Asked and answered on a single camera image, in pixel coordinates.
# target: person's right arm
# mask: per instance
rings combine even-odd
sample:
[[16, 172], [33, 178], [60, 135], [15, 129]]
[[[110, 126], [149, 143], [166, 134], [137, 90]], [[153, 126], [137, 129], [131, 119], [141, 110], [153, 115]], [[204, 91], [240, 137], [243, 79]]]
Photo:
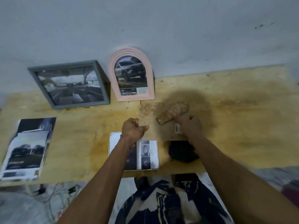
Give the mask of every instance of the person's right arm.
[[205, 138], [197, 117], [175, 119], [195, 147], [235, 223], [299, 223], [299, 209]]

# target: person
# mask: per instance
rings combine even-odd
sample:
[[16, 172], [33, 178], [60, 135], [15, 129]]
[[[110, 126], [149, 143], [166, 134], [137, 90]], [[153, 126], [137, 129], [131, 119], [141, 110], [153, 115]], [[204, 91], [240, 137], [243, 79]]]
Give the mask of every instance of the person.
[[[199, 154], [217, 192], [235, 223], [298, 223], [299, 210], [272, 188], [225, 154], [202, 133], [196, 116], [175, 117]], [[122, 137], [86, 187], [65, 210], [58, 224], [108, 223], [129, 148], [148, 126], [126, 120]], [[232, 223], [216, 197], [198, 180], [162, 180], [139, 188], [127, 199], [116, 224]]]

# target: gray picture frame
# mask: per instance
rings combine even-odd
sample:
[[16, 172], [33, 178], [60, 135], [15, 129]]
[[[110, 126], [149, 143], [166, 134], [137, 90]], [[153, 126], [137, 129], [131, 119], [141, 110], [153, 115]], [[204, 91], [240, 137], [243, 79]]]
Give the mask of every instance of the gray picture frame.
[[[58, 105], [54, 102], [48, 91], [46, 90], [45, 86], [39, 79], [37, 72], [40, 71], [47, 71], [47, 70], [61, 70], [61, 69], [67, 69], [67, 68], [74, 68], [74, 67], [87, 67], [87, 66], [93, 66], [95, 70], [95, 74], [98, 78], [101, 92], [104, 98], [104, 101], [94, 101], [94, 102], [84, 102], [84, 103], [75, 103], [75, 104], [66, 104], [66, 105]], [[51, 105], [52, 109], [64, 109], [64, 108], [74, 108], [74, 107], [86, 107], [86, 106], [94, 106], [94, 105], [108, 105], [110, 104], [110, 97], [108, 96], [103, 77], [104, 71], [99, 65], [99, 63], [96, 60], [90, 60], [90, 61], [81, 61], [81, 62], [75, 62], [75, 63], [66, 63], [66, 64], [53, 64], [53, 65], [44, 65], [44, 66], [36, 66], [36, 67], [28, 67], [27, 68], [37, 85], [39, 86], [40, 90], [46, 97], [47, 101]]]

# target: forearm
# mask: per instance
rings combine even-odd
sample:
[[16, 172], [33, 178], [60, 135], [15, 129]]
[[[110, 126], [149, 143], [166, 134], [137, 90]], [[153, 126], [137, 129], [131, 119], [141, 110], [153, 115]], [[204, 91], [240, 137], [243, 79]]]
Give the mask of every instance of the forearm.
[[278, 191], [197, 135], [196, 148], [236, 223], [295, 223], [298, 209]]
[[108, 223], [132, 142], [121, 138], [104, 165], [69, 205], [58, 224]]

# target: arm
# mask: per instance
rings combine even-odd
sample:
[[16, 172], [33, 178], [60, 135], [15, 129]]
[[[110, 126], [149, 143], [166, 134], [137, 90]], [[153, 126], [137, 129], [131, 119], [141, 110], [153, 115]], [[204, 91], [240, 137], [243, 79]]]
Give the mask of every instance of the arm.
[[65, 210], [57, 224], [108, 223], [130, 147], [148, 130], [138, 119], [128, 119], [122, 137], [104, 165]]
[[202, 134], [197, 117], [175, 117], [199, 154], [236, 223], [297, 223], [299, 210], [280, 192], [227, 157]]

